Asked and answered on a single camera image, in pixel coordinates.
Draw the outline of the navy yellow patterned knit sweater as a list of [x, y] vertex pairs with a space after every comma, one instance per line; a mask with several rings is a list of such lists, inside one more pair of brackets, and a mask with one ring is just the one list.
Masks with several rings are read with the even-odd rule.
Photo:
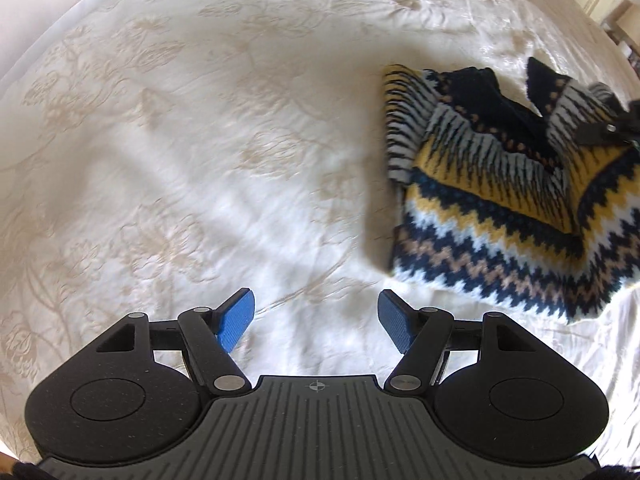
[[639, 149], [575, 142], [623, 105], [530, 58], [527, 103], [488, 68], [384, 75], [387, 172], [400, 196], [390, 273], [492, 306], [594, 318], [639, 281]]

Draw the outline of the cream floral bedspread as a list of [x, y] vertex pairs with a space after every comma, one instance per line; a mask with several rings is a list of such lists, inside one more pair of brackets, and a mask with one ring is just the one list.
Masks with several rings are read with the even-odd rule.
[[1, 100], [1, 439], [37, 451], [29, 393], [124, 314], [253, 289], [234, 350], [263, 374], [385, 376], [378, 293], [479, 318], [388, 273], [388, 64], [488, 66], [524, 101], [534, 56], [622, 100], [623, 55], [572, 0], [112, 0]]

